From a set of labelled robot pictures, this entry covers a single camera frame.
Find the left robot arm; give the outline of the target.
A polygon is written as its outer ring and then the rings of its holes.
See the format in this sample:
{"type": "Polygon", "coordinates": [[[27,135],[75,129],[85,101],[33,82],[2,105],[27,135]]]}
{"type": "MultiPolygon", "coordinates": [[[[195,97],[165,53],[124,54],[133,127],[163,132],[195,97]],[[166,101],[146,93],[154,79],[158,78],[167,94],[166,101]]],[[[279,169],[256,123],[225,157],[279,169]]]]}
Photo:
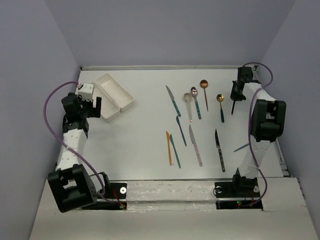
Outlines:
{"type": "Polygon", "coordinates": [[[48,184],[60,212],[93,205],[98,197],[110,194],[111,185],[101,178],[94,184],[86,168],[98,172],[83,157],[89,133],[89,118],[100,118],[101,97],[93,91],[79,90],[61,100],[65,115],[62,120],[62,152],[56,168],[48,174],[48,184]]]}

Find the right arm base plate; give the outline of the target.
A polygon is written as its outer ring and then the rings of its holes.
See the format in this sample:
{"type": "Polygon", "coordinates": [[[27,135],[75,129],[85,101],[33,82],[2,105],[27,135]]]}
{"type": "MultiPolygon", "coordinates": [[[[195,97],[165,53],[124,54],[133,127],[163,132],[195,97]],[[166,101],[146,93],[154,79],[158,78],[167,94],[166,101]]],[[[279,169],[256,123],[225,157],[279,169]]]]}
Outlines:
{"type": "Polygon", "coordinates": [[[216,182],[212,193],[218,210],[263,209],[261,200],[253,204],[260,198],[259,192],[248,189],[234,190],[230,181],[216,182]]]}

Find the steel spoon teal handle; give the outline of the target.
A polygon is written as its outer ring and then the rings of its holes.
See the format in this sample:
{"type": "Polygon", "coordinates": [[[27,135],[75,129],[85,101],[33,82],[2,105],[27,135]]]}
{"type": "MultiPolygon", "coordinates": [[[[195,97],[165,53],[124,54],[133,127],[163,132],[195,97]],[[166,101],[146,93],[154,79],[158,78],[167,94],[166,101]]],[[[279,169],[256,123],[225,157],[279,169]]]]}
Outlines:
{"type": "Polygon", "coordinates": [[[202,116],[201,116],[201,111],[200,111],[199,103],[198,103],[198,100],[197,100],[198,90],[196,89],[195,86],[191,87],[190,93],[191,93],[191,96],[193,97],[194,102],[195,102],[195,107],[196,107],[198,119],[201,120],[201,119],[202,119],[202,116]]]}

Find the black spoon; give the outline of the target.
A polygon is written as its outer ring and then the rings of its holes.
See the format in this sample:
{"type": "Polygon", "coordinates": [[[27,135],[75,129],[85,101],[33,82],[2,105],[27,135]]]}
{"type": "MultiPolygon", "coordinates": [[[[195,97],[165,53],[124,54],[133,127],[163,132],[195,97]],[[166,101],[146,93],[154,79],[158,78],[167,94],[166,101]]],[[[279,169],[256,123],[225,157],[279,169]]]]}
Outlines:
{"type": "Polygon", "coordinates": [[[231,115],[234,114],[235,105],[236,105],[236,101],[234,100],[232,103],[231,115]]]}

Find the gold spoon teal handle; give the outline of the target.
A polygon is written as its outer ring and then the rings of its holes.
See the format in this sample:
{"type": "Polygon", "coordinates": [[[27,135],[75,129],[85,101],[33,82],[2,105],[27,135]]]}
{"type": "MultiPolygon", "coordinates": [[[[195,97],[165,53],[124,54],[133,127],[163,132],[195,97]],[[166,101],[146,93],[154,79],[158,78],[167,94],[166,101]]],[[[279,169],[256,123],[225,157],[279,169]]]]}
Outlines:
{"type": "Polygon", "coordinates": [[[216,96],[217,101],[219,102],[219,106],[220,106],[220,118],[221,118],[221,122],[224,123],[225,122],[225,118],[224,118],[224,112],[223,112],[223,107],[222,107],[222,102],[224,100],[224,96],[222,94],[218,94],[216,96]]]}

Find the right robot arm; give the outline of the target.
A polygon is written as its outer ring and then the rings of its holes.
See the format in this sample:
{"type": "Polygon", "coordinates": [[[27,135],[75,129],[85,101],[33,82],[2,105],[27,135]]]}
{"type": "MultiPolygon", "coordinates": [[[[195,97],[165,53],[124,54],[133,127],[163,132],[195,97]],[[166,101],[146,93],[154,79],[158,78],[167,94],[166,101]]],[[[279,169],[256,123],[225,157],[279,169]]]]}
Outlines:
{"type": "Polygon", "coordinates": [[[284,132],[287,104],[270,96],[265,87],[269,86],[274,75],[269,67],[259,62],[248,62],[237,69],[237,79],[232,82],[230,99],[232,111],[236,102],[245,101],[245,87],[253,91],[248,110],[248,150],[236,169],[230,183],[230,190],[236,197],[245,197],[258,186],[258,175],[265,181],[261,164],[273,142],[284,132]],[[270,81],[262,85],[254,79],[253,66],[262,66],[270,73],[270,81]]]}

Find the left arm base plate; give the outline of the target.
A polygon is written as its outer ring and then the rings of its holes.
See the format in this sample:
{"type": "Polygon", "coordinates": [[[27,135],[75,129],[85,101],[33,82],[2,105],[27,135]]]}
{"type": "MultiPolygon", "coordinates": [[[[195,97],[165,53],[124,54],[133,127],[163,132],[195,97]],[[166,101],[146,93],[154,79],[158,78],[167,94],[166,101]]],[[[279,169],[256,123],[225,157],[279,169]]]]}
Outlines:
{"type": "Polygon", "coordinates": [[[92,205],[82,207],[82,210],[92,211],[125,211],[127,209],[127,182],[111,182],[111,190],[106,190],[104,198],[110,202],[98,197],[97,202],[92,205]]]}

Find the copper spoon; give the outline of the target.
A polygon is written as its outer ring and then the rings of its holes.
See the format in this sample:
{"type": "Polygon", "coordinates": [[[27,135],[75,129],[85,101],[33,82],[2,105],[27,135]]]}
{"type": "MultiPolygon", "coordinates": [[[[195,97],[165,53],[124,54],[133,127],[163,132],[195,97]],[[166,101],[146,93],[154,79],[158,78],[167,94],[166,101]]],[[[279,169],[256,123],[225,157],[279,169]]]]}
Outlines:
{"type": "Polygon", "coordinates": [[[209,107],[208,107],[208,99],[207,99],[207,93],[206,93],[206,88],[208,87],[208,81],[203,79],[200,81],[200,87],[203,89],[204,91],[204,99],[205,99],[205,105],[206,105],[206,110],[209,111],[209,107]]]}

